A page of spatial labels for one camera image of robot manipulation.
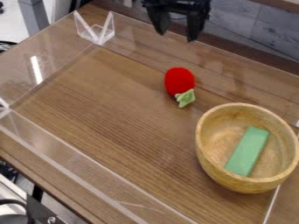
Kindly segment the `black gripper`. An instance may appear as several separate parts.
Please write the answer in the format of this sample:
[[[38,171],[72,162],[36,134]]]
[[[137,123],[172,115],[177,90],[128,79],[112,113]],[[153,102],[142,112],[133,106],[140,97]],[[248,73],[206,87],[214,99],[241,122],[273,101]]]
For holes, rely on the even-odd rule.
[[[166,11],[190,11],[186,15],[186,40],[192,42],[197,39],[206,17],[200,11],[210,11],[210,0],[141,0],[141,4],[160,35],[164,35],[170,25]]]

